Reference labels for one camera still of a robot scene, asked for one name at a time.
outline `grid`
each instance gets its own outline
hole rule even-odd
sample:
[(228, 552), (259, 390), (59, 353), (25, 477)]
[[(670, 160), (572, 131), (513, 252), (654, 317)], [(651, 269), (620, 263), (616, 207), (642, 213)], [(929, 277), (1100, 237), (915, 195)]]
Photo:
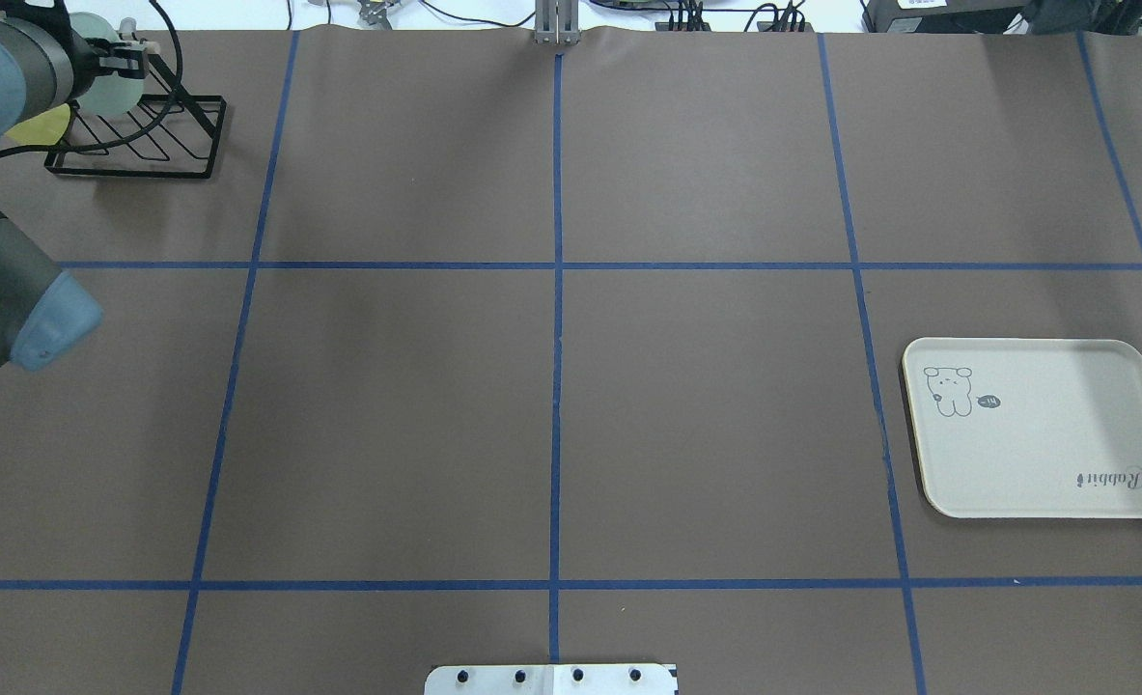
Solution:
[[(893, 474), (892, 453), (890, 450), (890, 425), (885, 422), (883, 394), (879, 388), (879, 373), (875, 355), (875, 345), (870, 334), (870, 316), (868, 316), (864, 276), (866, 272), (968, 272), (968, 269), (987, 269), (987, 272), (1131, 272), (1142, 273), (1139, 264), (1018, 264), (1018, 262), (867, 262), (858, 251), (858, 239), (854, 236), (852, 203), (847, 184), (847, 162), (843, 154), (834, 102), (833, 80), (829, 52), (823, 35), (819, 34), (818, 48), (821, 58), (821, 75), (823, 97), (827, 103), (827, 115), (835, 159), (835, 172), (839, 186), (841, 211), (844, 216), (845, 241), (849, 245), (849, 262), (568, 262), (563, 254), (562, 243), (562, 71), (564, 54), (553, 57), (553, 262), (320, 262), (319, 260), (262, 260), (262, 243), (265, 240), (266, 217), (270, 211), (271, 194), (274, 186), (275, 170), (279, 163), (280, 144), (283, 139), (284, 115), (287, 115), (288, 98), (292, 83), (293, 66), (296, 66), (297, 48), (300, 35), (293, 34), (289, 48), (284, 87), (281, 92), (278, 119), (267, 162), (265, 189), (263, 191), (260, 210), (258, 211), (257, 232), (252, 241), (252, 254), (249, 260), (130, 260), (129, 262), (112, 262), (112, 260), (80, 260), (64, 264), (70, 268), (134, 268), (134, 269), (244, 269), (248, 272), (243, 300), (240, 306), (240, 321), (235, 330), (234, 350), (232, 350), (231, 369), (227, 374), (227, 387), (223, 397), (222, 418), (218, 422), (217, 441), (209, 487), (206, 492), (203, 519), (191, 579), (187, 581), (130, 581), (130, 580), (0, 580), (0, 590), (55, 590), (55, 591), (174, 591), (187, 592), (186, 612), (182, 630), (180, 646), (172, 674), (172, 694), (183, 689), (184, 673), (187, 663), (191, 638), (196, 624), (196, 601), (203, 591), (533, 591), (548, 595), (548, 650), (549, 658), (557, 663), (561, 656), (558, 645), (558, 595), (562, 591), (637, 591), (637, 590), (833, 590), (833, 589), (883, 589), (901, 590), (904, 606), (911, 669), (915, 673), (915, 686), (919, 695), (927, 692), (923, 673), (922, 648), (916, 621), (914, 589), (973, 589), (973, 588), (1012, 588), (1012, 585), (1046, 585), (1046, 588), (1064, 588), (1065, 585), (1142, 585), (1142, 575), (1134, 576), (972, 576), (972, 577), (919, 577), (911, 576), (906, 557), (906, 541), (902, 533), (901, 506), (896, 496), (896, 483)], [(1081, 54), (1084, 75), (1089, 84), (1089, 92), (1095, 107), (1101, 137), (1108, 147), (1108, 157), (1113, 168), (1115, 180), (1126, 203), (1131, 217), (1133, 233), (1139, 242), (1142, 256), (1142, 228), (1133, 195), (1124, 176), (1119, 157), (1115, 152), (1110, 136), (1108, 119), (1096, 88), (1095, 75), (1089, 60), (1086, 40), (1077, 35), (1078, 51)], [(549, 558), (548, 580), (431, 580), (431, 581), (336, 581), (336, 580), (276, 580), (276, 581), (218, 581), (204, 580), (203, 568), (206, 551), (209, 544), (209, 530), (214, 519), (215, 502), (218, 492), (219, 472), (223, 455), (227, 445), (232, 406), (234, 406), (235, 382), (240, 373), (240, 354), (242, 354), (252, 308), (252, 290), (258, 272), (280, 272), (280, 269), (488, 269), (488, 272), (545, 272), (553, 275), (553, 401), (552, 401), (552, 442), (549, 452)], [(883, 438), (883, 461), (885, 478), (888, 486), (888, 511), (893, 535), (894, 555), (898, 566), (896, 577), (862, 577), (862, 579), (686, 579), (686, 580), (569, 580), (561, 576), (561, 442), (562, 442), (562, 339), (563, 339), (563, 281), (565, 273), (574, 272), (831, 272), (850, 273), (853, 282), (854, 298), (858, 304), (858, 321), (860, 322), (867, 371), (870, 375), (870, 393), (874, 399), (876, 418), (879, 421), (880, 438)]]

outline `black cable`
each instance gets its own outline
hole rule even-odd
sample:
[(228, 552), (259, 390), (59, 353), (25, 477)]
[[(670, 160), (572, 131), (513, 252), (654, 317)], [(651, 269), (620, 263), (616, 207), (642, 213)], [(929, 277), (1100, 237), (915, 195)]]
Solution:
[(774, 3), (759, 5), (758, 8), (753, 10), (751, 18), (746, 19), (746, 26), (742, 27), (742, 34), (746, 34), (746, 32), (751, 31), (751, 24), (755, 22), (755, 17), (759, 16), (759, 13), (764, 11), (765, 9), (772, 9), (772, 23), (777, 23), (777, 19), (779, 17), (778, 13), (781, 11), (781, 8), (778, 8), (777, 5)]
[(778, 31), (778, 32), (802, 31), (802, 29), (799, 29), (798, 25), (799, 23), (802, 25), (805, 25), (806, 17), (804, 14), (798, 11), (798, 9), (805, 2), (806, 0), (801, 0), (799, 3), (795, 3), (795, 0), (789, 0), (786, 3), (786, 6), (783, 6), (783, 9), (781, 9), (781, 16), (777, 18), (777, 22), (774, 22), (772, 26), (769, 26), (769, 31)]
[[(588, 0), (589, 3), (602, 6), (605, 9), (622, 9), (627, 13), (656, 13), (659, 11), (658, 8), (620, 8), (616, 5), (600, 3), (597, 0)], [(675, 13), (669, 9), (669, 31), (708, 31), (708, 23), (703, 21), (703, 13), (713, 11), (711, 9), (703, 8), (702, 0), (677, 0), (677, 18), (675, 18)], [(717, 11), (726, 11), (725, 9), (717, 9)], [(743, 9), (746, 13), (750, 13), (750, 9)]]
[(867, 31), (870, 31), (871, 34), (875, 34), (876, 25), (870, 21), (870, 15), (867, 14), (866, 0), (858, 0), (858, 5), (862, 5), (862, 26), (866, 27)]
[(171, 113), (172, 107), (177, 104), (177, 90), (183, 87), (184, 83), (184, 51), (180, 48), (180, 35), (177, 34), (177, 27), (172, 25), (171, 17), (168, 13), (159, 5), (159, 0), (150, 0), (154, 11), (163, 17), (163, 23), (168, 26), (168, 34), (171, 35), (171, 49), (177, 55), (177, 73), (175, 73), (175, 80), (172, 84), (169, 84), (171, 91), (168, 94), (168, 100), (163, 102), (163, 108), (155, 114), (154, 120), (146, 123), (146, 127), (142, 128), (134, 135), (119, 138), (119, 140), (107, 140), (103, 144), (94, 145), (22, 145), (19, 147), (9, 147), (7, 149), (0, 151), (0, 160), (5, 157), (11, 157), (14, 154), (24, 153), (95, 153), (98, 149), (107, 149), (111, 147), (119, 147), (120, 145), (128, 145), (130, 142), (138, 140), (140, 137), (146, 137), (159, 124), (163, 122), (163, 119)]
[(425, 5), (426, 8), (432, 9), (434, 13), (437, 13), (439, 15), (442, 15), (443, 17), (450, 17), (452, 19), (459, 19), (459, 22), (477, 23), (477, 25), (500, 26), (500, 27), (504, 27), (504, 29), (521, 27), (523, 25), (526, 25), (528, 22), (531, 22), (532, 18), (536, 17), (536, 13), (532, 13), (531, 15), (528, 15), (526, 17), (523, 17), (520, 22), (515, 22), (515, 23), (513, 23), (513, 25), (508, 25), (508, 23), (505, 23), (505, 22), (494, 22), (494, 19), (477, 19), (477, 18), (473, 18), (473, 17), (460, 17), (459, 15), (452, 15), (451, 13), (447, 13), (445, 9), (435, 8), (435, 6), (433, 3), (431, 3), (428, 0), (420, 0), (420, 5)]

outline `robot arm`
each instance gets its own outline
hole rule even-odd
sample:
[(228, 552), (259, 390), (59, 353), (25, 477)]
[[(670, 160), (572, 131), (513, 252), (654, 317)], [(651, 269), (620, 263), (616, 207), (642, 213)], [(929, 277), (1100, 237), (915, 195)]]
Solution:
[[(82, 39), (63, 0), (53, 8), (0, 0), (0, 136), (82, 96), (103, 74), (144, 79), (146, 49)], [(42, 369), (102, 317), (90, 294), (0, 211), (0, 365)]]

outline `blue tape line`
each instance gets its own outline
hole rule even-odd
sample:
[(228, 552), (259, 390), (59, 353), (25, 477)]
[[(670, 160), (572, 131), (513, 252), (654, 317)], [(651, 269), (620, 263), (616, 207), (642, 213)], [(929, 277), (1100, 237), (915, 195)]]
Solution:
[(566, 591), (743, 591), (782, 589), (902, 589), (892, 579), (568, 579)]
[(834, 260), (572, 260), (568, 272), (847, 272)]
[[(247, 269), (249, 260), (63, 260), (69, 269)], [(397, 272), (552, 272), (526, 260), (258, 260), (258, 269), (396, 269)], [(1141, 272), (1142, 264), (1011, 264), (949, 260), (566, 260), (563, 272)]]
[(1124, 167), (1119, 163), (1119, 155), (1115, 152), (1115, 142), (1110, 135), (1108, 115), (1103, 113), (1103, 103), (1099, 97), (1099, 84), (1095, 82), (1095, 68), (1089, 62), (1089, 49), (1086, 46), (1086, 34), (1077, 32), (1077, 51), (1081, 52), (1081, 65), (1086, 71), (1086, 82), (1089, 84), (1089, 98), (1095, 105), (1095, 118), (1099, 119), (1099, 129), (1103, 134), (1103, 144), (1108, 146), (1108, 157), (1112, 162), (1115, 170), (1115, 181), (1119, 184), (1119, 192), (1124, 197), (1124, 207), (1127, 208), (1127, 217), (1132, 220), (1133, 233), (1136, 235), (1136, 243), (1141, 247), (1142, 256), (1142, 226), (1141, 217), (1136, 215), (1136, 203), (1133, 202), (1133, 193), (1127, 186), (1127, 177), (1124, 176)]
[(926, 695), (926, 678), (923, 669), (923, 650), (918, 637), (918, 619), (915, 615), (915, 593), (909, 585), (909, 564), (906, 559), (906, 536), (902, 532), (901, 506), (896, 500), (896, 478), (892, 470), (892, 448), (888, 445), (888, 423), (883, 413), (883, 394), (879, 391), (879, 370), (876, 366), (875, 342), (870, 338), (870, 316), (867, 313), (866, 289), (862, 286), (862, 268), (858, 258), (858, 237), (853, 229), (853, 210), (850, 207), (850, 186), (845, 180), (845, 155), (841, 151), (841, 132), (836, 122), (836, 103), (833, 97), (833, 75), (827, 64), (827, 43), (823, 34), (815, 34), (819, 42), (819, 65), (823, 76), (823, 100), (827, 106), (827, 126), (833, 136), (833, 155), (836, 159), (836, 184), (841, 193), (841, 215), (845, 218), (845, 240), (850, 245), (853, 264), (853, 293), (858, 299), (858, 321), (862, 325), (862, 345), (867, 356), (867, 372), (870, 374), (870, 398), (876, 418), (879, 419), (879, 436), (883, 439), (884, 474), (888, 479), (888, 514), (892, 518), (893, 544), (896, 550), (896, 568), (901, 573), (902, 601), (906, 605), (906, 629), (909, 633), (909, 654), (914, 662), (915, 686), (919, 695)]
[(553, 407), (549, 443), (549, 663), (558, 663), (562, 573), (562, 54), (553, 57)]
[[(1124, 588), (1142, 585), (1142, 575), (946, 576), (852, 579), (563, 579), (562, 591), (762, 591), (830, 589), (1021, 589), (1057, 585)], [(0, 579), (0, 591), (188, 591), (191, 581), (98, 579)], [(486, 580), (203, 580), (196, 590), (218, 592), (437, 592), (547, 591), (542, 579)]]
[(174, 272), (202, 272), (215, 269), (242, 272), (249, 267), (248, 260), (62, 260), (65, 269), (172, 269)]
[(227, 370), (227, 391), (223, 396), (223, 413), (218, 419), (218, 438), (215, 443), (215, 459), (209, 469), (209, 484), (206, 487), (206, 503), (201, 516), (201, 531), (196, 536), (196, 555), (192, 565), (192, 587), (188, 590), (188, 604), (185, 612), (184, 627), (180, 632), (180, 648), (177, 652), (177, 665), (171, 677), (171, 695), (180, 695), (184, 687), (185, 665), (188, 660), (188, 643), (192, 638), (192, 625), (196, 616), (196, 591), (201, 582), (201, 573), (206, 565), (206, 547), (209, 544), (209, 526), (215, 515), (215, 498), (218, 494), (218, 476), (223, 468), (223, 452), (227, 447), (227, 422), (232, 417), (232, 404), (235, 401), (235, 380), (240, 375), (240, 353), (244, 348), (244, 333), (249, 323), (249, 310), (252, 308), (252, 289), (257, 283), (258, 258), (262, 254), (262, 239), (265, 236), (266, 215), (271, 208), (271, 193), (274, 188), (274, 172), (279, 167), (279, 145), (283, 142), (283, 124), (288, 115), (288, 98), (291, 96), (291, 75), (297, 65), (297, 48), (300, 46), (300, 32), (292, 32), (291, 46), (288, 49), (288, 67), (283, 78), (283, 95), (279, 98), (279, 114), (274, 123), (274, 137), (271, 142), (271, 161), (266, 164), (265, 186), (262, 189), (262, 205), (258, 210), (257, 233), (252, 237), (252, 256), (249, 257), (249, 274), (244, 281), (244, 297), (240, 301), (240, 322), (235, 329), (235, 344), (232, 347), (232, 366)]
[(521, 260), (262, 260), (262, 269), (373, 269), (373, 272), (550, 272), (553, 264)]
[(547, 591), (549, 582), (542, 579), (203, 581), (200, 584), (200, 589), (203, 591)]
[(1142, 576), (966, 576), (911, 579), (915, 589), (1021, 588), (1022, 585), (1142, 585)]
[(866, 260), (864, 262), (859, 262), (858, 267), (866, 272), (1142, 272), (1142, 264), (955, 264), (942, 262), (942, 260), (928, 260), (928, 262)]
[(0, 579), (0, 591), (188, 591), (187, 581)]

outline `rectangular tray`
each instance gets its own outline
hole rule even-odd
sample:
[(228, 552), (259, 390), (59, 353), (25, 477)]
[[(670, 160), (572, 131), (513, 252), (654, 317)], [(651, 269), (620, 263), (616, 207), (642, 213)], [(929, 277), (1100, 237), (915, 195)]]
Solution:
[(922, 338), (902, 372), (936, 510), (1142, 518), (1142, 357), (1132, 345)]

